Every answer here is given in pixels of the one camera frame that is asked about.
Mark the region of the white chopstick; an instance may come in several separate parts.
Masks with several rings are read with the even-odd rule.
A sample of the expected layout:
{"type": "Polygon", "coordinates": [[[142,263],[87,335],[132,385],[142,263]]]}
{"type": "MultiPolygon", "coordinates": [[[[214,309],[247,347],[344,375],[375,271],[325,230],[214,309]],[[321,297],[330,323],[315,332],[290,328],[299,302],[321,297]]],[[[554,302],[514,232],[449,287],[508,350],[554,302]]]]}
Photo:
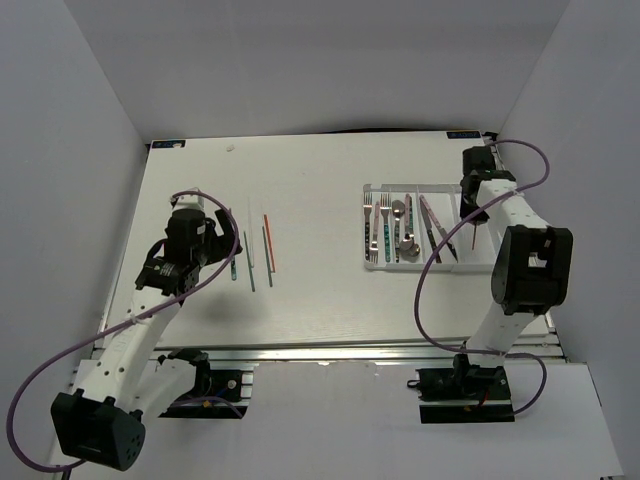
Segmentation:
{"type": "Polygon", "coordinates": [[[253,231],[253,215],[252,215],[252,198],[251,196],[248,196],[247,198],[247,234],[249,237],[249,242],[251,243],[251,247],[252,247],[252,254],[253,254],[253,260],[254,260],[254,267],[255,267],[255,252],[254,252],[254,231],[253,231]]]}

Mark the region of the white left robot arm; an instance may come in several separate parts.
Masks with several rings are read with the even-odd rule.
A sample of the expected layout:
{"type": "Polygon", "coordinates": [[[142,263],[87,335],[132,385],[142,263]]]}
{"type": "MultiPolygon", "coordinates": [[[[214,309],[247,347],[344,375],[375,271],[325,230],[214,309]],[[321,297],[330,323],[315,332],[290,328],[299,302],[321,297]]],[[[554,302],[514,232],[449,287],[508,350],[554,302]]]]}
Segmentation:
{"type": "Polygon", "coordinates": [[[131,321],[114,333],[94,369],[73,393],[60,393],[51,416],[62,452],[118,471],[137,460],[147,425],[180,396],[205,396],[211,387],[206,355],[170,354],[150,377],[143,371],[160,337],[203,268],[241,249],[227,211],[208,217],[199,206],[174,208],[165,236],[148,251],[135,280],[131,321]]]}

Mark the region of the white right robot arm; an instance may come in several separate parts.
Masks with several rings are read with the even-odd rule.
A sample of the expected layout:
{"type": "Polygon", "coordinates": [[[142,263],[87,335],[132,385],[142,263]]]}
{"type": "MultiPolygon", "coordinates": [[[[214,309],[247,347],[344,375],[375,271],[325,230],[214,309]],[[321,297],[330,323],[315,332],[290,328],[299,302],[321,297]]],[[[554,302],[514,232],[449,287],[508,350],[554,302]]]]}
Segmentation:
{"type": "Polygon", "coordinates": [[[499,376],[523,330],[566,298],[573,235],[527,203],[515,177],[496,166],[489,146],[462,154],[461,218],[487,225],[500,241],[490,279],[493,303],[454,359],[453,390],[472,399],[499,376]]]}

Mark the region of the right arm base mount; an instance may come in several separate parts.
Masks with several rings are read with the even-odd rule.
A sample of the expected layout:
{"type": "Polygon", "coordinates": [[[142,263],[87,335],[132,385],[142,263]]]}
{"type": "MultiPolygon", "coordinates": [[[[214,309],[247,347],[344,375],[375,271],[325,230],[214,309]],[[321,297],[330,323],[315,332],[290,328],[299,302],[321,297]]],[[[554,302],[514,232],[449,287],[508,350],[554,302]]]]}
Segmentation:
{"type": "Polygon", "coordinates": [[[454,368],[425,368],[406,382],[419,398],[422,424],[488,424],[515,421],[506,372],[491,378],[460,376],[454,368]]]}

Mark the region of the pink handle knife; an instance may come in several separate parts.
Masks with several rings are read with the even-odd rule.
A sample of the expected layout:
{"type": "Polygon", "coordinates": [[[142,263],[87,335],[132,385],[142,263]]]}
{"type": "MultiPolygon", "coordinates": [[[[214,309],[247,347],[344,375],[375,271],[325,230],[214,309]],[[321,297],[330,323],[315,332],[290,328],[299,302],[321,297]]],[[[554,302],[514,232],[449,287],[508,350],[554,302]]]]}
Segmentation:
{"type": "Polygon", "coordinates": [[[440,224],[440,222],[439,222],[438,218],[436,217],[436,215],[435,215],[435,213],[434,213],[433,209],[431,208],[431,206],[430,206],[430,204],[427,202],[427,200],[426,200],[426,206],[427,206],[428,213],[429,213],[429,215],[430,215],[430,217],[431,217],[431,223],[432,223],[432,225],[433,225],[433,229],[436,229],[436,230],[439,232],[439,234],[440,234],[441,238],[442,238],[442,239],[445,239],[445,238],[449,235],[449,233],[448,233],[448,232],[447,232],[447,230],[446,230],[446,229],[445,229],[445,228],[440,224]]]}

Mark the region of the green handle fork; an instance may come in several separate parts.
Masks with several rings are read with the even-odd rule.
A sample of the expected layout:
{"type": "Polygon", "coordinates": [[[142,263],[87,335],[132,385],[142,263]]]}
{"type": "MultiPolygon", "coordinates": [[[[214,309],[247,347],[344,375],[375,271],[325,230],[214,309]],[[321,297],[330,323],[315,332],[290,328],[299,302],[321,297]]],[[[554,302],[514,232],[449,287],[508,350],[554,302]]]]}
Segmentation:
{"type": "Polygon", "coordinates": [[[383,235],[384,235],[384,248],[385,248],[385,262],[391,262],[391,238],[390,238],[390,225],[389,216],[391,211],[391,200],[388,193],[380,194],[380,207],[381,215],[383,218],[383,235]]]}

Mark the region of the dark marbled handle fork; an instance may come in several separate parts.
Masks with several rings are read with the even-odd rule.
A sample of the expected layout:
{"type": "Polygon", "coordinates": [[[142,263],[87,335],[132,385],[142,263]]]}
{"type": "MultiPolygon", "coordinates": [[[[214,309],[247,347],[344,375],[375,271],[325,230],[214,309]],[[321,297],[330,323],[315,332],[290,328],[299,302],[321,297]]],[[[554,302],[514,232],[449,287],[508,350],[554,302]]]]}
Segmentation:
{"type": "Polygon", "coordinates": [[[363,193],[363,215],[364,215],[364,257],[369,263],[376,259],[376,253],[371,250],[371,213],[373,210],[372,193],[363,193]]]}

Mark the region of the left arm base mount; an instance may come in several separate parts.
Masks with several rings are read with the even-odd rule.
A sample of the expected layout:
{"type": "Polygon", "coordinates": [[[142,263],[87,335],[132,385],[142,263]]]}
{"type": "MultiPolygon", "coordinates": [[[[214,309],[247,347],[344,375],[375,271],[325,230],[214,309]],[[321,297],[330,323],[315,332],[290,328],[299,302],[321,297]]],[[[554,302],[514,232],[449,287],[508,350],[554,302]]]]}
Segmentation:
{"type": "Polygon", "coordinates": [[[209,355],[195,348],[181,348],[160,355],[158,367],[173,360],[190,365],[195,371],[194,385],[181,394],[160,415],[161,418],[240,420],[244,417],[248,407],[240,405],[243,401],[243,371],[213,369],[209,355]]]}

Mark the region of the pink handle spoon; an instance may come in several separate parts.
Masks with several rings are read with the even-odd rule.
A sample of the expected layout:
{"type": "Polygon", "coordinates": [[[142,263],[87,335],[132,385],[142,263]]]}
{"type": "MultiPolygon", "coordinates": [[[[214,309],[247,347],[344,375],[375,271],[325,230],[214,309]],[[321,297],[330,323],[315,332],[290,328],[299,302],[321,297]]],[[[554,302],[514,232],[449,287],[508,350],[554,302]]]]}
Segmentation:
{"type": "Polygon", "coordinates": [[[400,250],[402,252],[410,251],[415,244],[411,215],[411,196],[407,193],[404,197],[404,237],[400,244],[400,250]]]}

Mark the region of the dark marbled handle knife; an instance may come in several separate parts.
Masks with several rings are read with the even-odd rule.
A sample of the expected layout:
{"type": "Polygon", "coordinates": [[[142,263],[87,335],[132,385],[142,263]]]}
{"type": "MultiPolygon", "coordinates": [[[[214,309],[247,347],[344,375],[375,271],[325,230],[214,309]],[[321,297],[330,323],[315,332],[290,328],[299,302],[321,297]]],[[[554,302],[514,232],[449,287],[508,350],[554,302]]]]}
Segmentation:
{"type": "Polygon", "coordinates": [[[424,223],[426,235],[429,241],[429,245],[431,247],[432,252],[435,253],[435,262],[437,264],[441,264],[442,259],[440,257],[440,254],[436,251],[437,243],[435,241],[435,237],[433,234],[433,225],[431,223],[431,217],[427,210],[426,200],[422,196],[420,196],[420,211],[423,218],[423,223],[424,223]]]}

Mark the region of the dark marbled handle spoon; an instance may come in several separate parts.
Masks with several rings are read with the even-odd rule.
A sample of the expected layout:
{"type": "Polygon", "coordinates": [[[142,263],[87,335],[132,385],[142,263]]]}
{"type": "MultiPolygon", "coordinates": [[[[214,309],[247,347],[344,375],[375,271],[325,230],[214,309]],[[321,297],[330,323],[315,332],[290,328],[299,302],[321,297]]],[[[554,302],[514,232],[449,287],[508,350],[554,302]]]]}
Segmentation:
{"type": "Polygon", "coordinates": [[[400,260],[400,225],[401,220],[403,218],[405,212],[405,204],[401,200],[393,200],[392,204],[392,214],[394,218],[394,257],[395,262],[398,263],[400,260]]]}

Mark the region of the teal chopstick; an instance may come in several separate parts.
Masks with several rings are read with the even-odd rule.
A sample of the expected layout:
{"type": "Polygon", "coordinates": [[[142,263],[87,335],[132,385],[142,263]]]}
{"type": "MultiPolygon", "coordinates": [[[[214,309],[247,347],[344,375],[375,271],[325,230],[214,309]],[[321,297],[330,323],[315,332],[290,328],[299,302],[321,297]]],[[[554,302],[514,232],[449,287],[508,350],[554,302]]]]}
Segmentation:
{"type": "Polygon", "coordinates": [[[271,255],[270,255],[268,239],[267,239],[267,234],[266,234],[266,227],[263,225],[261,230],[262,230],[262,239],[263,239],[263,246],[264,246],[265,262],[266,262],[266,268],[267,268],[268,284],[269,284],[270,288],[273,288],[272,262],[271,262],[271,255]]]}
{"type": "Polygon", "coordinates": [[[245,256],[247,261],[247,267],[248,267],[250,287],[251,287],[252,293],[256,293],[252,247],[251,247],[251,243],[249,242],[249,237],[246,231],[243,231],[243,241],[244,241],[244,248],[245,248],[244,251],[245,251],[245,256]]]}

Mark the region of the green handle spoon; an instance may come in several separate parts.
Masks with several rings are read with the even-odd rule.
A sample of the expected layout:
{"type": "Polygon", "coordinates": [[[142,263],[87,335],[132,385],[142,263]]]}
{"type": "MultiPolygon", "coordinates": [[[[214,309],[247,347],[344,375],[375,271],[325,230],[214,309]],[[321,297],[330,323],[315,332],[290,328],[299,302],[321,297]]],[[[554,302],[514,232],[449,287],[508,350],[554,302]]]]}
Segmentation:
{"type": "Polygon", "coordinates": [[[401,256],[413,261],[420,254],[420,245],[415,241],[415,237],[406,234],[400,243],[401,256]]]}

